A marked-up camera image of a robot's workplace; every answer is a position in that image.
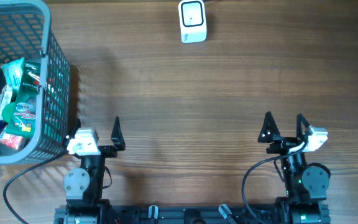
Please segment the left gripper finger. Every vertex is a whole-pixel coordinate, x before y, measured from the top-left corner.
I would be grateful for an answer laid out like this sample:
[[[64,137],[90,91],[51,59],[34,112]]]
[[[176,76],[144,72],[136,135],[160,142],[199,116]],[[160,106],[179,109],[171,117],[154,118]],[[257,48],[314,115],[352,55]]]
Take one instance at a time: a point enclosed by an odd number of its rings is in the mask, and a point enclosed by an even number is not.
[[[120,119],[118,116],[115,117],[114,125],[111,133],[111,141],[117,151],[125,151],[126,143],[121,131]]]
[[[80,119],[75,119],[74,125],[70,132],[66,135],[65,139],[63,140],[63,146],[67,146],[71,139],[75,138],[75,134],[77,130],[81,128],[81,121]]]

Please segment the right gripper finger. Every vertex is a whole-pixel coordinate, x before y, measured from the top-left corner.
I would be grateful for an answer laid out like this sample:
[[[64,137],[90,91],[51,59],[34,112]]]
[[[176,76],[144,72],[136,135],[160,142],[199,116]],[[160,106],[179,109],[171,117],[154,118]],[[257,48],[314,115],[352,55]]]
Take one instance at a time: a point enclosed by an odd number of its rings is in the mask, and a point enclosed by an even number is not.
[[[296,117],[296,137],[300,140],[304,140],[303,127],[306,129],[310,126],[306,118],[300,113]]]
[[[271,143],[280,140],[280,131],[273,118],[271,111],[266,112],[262,129],[258,136],[257,142],[259,143]]]

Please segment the green 3M gloves package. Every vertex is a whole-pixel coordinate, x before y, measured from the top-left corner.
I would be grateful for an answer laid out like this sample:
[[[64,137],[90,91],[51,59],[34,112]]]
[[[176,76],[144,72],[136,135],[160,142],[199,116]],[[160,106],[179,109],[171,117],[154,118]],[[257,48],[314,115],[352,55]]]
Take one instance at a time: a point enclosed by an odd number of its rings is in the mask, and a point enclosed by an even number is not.
[[[35,133],[37,95],[40,84],[40,64],[24,63],[24,72],[16,100],[9,113],[6,132],[31,139]]]

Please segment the red snack packet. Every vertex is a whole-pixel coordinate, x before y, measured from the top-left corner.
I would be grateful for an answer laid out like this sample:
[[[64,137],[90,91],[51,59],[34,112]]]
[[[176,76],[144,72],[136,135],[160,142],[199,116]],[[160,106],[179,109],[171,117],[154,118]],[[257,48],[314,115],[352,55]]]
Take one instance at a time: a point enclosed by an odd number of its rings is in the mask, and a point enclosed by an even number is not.
[[[18,136],[15,134],[9,134],[6,132],[6,128],[0,133],[0,143],[10,147],[14,150],[21,150],[25,146],[27,139],[23,136]]]

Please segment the green lidded jar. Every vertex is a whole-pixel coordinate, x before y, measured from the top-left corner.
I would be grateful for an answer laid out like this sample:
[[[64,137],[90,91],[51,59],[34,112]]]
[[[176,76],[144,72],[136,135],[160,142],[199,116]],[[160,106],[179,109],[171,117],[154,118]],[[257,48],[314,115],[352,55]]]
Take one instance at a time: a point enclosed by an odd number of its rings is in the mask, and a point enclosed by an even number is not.
[[[11,120],[11,116],[14,113],[15,110],[15,103],[9,103],[7,104],[4,109],[2,110],[2,119],[4,120],[4,122],[9,123]]]

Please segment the white tissue pack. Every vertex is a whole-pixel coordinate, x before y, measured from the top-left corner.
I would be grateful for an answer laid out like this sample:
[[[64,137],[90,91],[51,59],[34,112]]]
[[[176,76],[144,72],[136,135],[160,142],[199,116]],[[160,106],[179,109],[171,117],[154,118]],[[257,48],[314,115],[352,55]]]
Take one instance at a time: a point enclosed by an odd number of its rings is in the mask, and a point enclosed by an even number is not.
[[[0,120],[2,120],[3,109],[11,102],[13,97],[12,87],[6,85],[0,94]]]

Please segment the teal wet wipes pack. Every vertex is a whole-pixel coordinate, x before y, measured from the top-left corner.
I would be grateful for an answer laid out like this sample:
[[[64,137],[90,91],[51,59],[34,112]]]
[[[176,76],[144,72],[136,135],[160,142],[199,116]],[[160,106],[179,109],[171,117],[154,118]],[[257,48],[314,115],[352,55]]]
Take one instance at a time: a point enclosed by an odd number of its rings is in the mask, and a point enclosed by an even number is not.
[[[24,72],[25,58],[21,58],[1,66],[1,70],[5,76],[6,84],[13,90],[18,91],[22,75]]]

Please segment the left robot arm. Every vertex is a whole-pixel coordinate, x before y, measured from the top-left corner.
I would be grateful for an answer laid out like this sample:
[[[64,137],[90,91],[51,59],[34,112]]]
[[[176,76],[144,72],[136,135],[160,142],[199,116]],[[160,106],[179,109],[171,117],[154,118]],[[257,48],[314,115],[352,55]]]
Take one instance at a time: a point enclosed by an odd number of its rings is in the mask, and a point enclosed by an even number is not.
[[[67,205],[55,212],[54,223],[120,223],[119,215],[110,201],[103,199],[104,173],[110,174],[106,159],[116,158],[119,151],[126,149],[120,119],[115,117],[111,132],[111,145],[99,146],[99,137],[94,128],[82,128],[77,119],[67,135],[65,146],[68,153],[79,158],[80,166],[70,170],[63,179]]]

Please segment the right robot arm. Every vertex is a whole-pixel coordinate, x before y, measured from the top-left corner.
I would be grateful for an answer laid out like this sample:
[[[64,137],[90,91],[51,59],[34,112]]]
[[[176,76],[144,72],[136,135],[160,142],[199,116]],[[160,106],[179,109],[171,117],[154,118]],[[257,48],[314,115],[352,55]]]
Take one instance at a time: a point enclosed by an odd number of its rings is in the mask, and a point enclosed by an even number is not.
[[[305,154],[315,152],[328,140],[325,128],[312,126],[302,114],[296,117],[296,136],[280,134],[271,112],[265,114],[259,143],[268,143],[268,154],[281,162],[280,178],[287,195],[278,197],[272,206],[270,223],[329,223],[327,199],[331,171],[320,163],[307,163]]]

